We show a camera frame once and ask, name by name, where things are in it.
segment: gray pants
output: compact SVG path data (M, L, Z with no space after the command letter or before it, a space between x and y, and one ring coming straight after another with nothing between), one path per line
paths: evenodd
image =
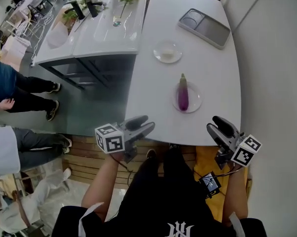
M34 133L31 130L19 128L13 128L13 130L17 139L21 171L54 160L63 153L63 148L69 145L68 140L61 134Z

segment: white chair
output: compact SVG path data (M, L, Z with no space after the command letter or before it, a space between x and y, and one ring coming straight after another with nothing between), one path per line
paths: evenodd
M44 14L42 14L42 13L37 9L37 7L38 7L40 4L42 4L43 7L44 7L43 1L44 1L44 0L33 0L33 1L31 2L31 4L28 5L28 8L29 8L29 9L32 8L33 10L35 10L35 11L36 11L35 14L40 13L42 16L44 16ZM50 2L49 0L45 0L45 1L47 1L51 6L53 6L53 4L51 4L51 2Z

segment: white logo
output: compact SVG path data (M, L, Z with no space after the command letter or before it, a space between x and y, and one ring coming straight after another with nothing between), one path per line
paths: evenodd
M174 233L175 227L172 224L168 225L170 226L170 232L169 232L169 236L166 237L190 237L190 229L193 226L189 226L186 228L185 230L185 222L182 222L181 224L178 223L178 221L175 223L176 225L176 233Z

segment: small white plate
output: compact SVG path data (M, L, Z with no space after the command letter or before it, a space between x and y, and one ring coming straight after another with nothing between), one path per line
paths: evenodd
M196 110L199 109L202 103L202 98L201 98L201 93L198 87L192 83L192 82L187 82L187 87L188 87L188 98L189 98L189 106L186 111L180 110L178 106L178 88L179 88L179 83L175 86L175 89L173 90L172 93L172 103L173 106L180 112L182 113L193 113Z
M173 52L172 55L163 54L164 51ZM178 45L170 40L163 40L159 42L153 50L154 56L163 63L177 62L183 55L183 52L178 48Z

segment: wooden floor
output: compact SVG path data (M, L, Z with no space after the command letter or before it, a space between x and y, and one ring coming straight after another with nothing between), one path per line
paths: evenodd
M95 137L66 136L72 139L73 146L70 152L63 156L63 168L70 167L72 169L70 179L90 184L103 164L106 155L97 146ZM127 165L129 170L133 171L129 183L131 183L134 174L138 171L142 162L146 160L146 153L149 149L154 148L158 155L168 149L168 144L150 140L138 141L136 145L138 155L128 164L122 162ZM184 159L191 169L194 167L196 160L195 148L194 146L182 147ZM158 175L163 176L163 173L163 164L161 163L158 169ZM128 176L129 173L122 166L119 166L115 188L127 189Z

